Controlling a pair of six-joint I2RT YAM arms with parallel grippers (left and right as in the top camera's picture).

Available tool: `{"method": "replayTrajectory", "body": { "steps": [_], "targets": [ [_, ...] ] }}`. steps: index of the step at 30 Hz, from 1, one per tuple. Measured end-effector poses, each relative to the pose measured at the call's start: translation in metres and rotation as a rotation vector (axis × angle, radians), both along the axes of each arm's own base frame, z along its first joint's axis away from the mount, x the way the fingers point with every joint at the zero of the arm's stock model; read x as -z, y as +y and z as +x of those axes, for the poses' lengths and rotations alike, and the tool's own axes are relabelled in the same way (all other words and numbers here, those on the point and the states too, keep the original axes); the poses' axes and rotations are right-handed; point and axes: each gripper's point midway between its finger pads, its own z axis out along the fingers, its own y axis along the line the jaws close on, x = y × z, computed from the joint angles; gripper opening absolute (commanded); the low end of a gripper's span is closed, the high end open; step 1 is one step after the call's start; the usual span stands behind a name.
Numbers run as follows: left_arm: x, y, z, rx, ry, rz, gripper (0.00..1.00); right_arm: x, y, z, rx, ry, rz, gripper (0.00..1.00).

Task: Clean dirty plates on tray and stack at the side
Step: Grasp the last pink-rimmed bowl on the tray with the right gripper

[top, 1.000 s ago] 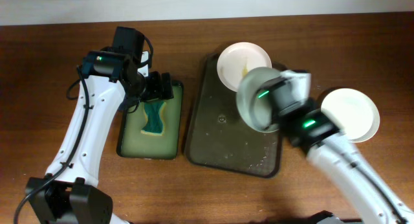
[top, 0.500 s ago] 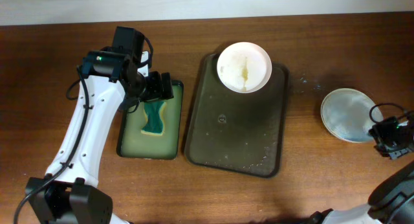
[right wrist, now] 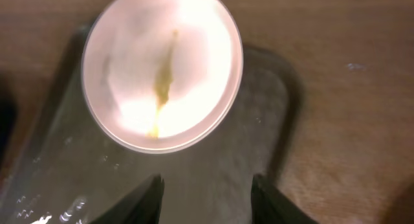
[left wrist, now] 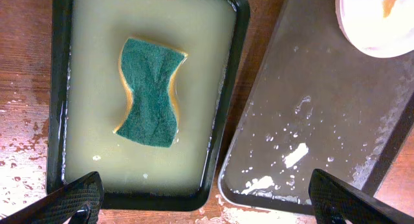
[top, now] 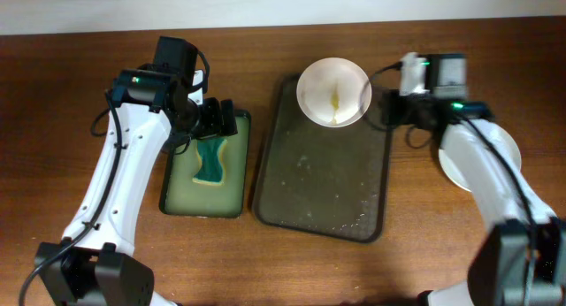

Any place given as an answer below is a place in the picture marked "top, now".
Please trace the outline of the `green yellow sponge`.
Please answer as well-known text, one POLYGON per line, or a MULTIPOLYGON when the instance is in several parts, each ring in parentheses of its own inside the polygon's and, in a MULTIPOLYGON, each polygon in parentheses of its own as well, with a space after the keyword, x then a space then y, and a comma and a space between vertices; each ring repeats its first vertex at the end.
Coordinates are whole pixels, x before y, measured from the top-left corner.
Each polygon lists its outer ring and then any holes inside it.
POLYGON ((196 155, 199 169, 192 179, 194 183, 208 186, 224 184, 226 166, 223 155, 226 146, 227 139, 222 137, 197 142, 196 155))

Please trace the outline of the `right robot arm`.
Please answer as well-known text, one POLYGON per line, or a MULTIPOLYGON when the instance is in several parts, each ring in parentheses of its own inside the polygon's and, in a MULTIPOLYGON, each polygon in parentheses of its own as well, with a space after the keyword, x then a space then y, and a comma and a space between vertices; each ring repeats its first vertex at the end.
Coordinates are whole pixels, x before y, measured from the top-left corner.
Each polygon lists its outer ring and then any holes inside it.
POLYGON ((424 291, 418 304, 563 305, 565 222, 497 142, 488 105, 469 100, 466 57, 410 52, 390 67, 401 84, 386 130, 412 125, 439 139, 439 155, 465 181, 487 230, 466 280, 424 291))

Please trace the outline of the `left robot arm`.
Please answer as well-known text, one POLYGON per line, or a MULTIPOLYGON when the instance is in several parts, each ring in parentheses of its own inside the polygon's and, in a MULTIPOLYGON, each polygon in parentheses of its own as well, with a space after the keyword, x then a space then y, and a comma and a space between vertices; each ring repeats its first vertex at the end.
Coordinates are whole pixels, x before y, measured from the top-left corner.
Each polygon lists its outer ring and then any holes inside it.
POLYGON ((57 243, 42 243, 32 279, 56 305, 163 305, 154 272, 134 258, 136 225, 157 157, 196 148, 196 180, 226 177, 233 103, 207 97, 210 65, 192 43, 162 36, 150 63, 126 69, 104 97, 101 156, 79 209, 57 243))

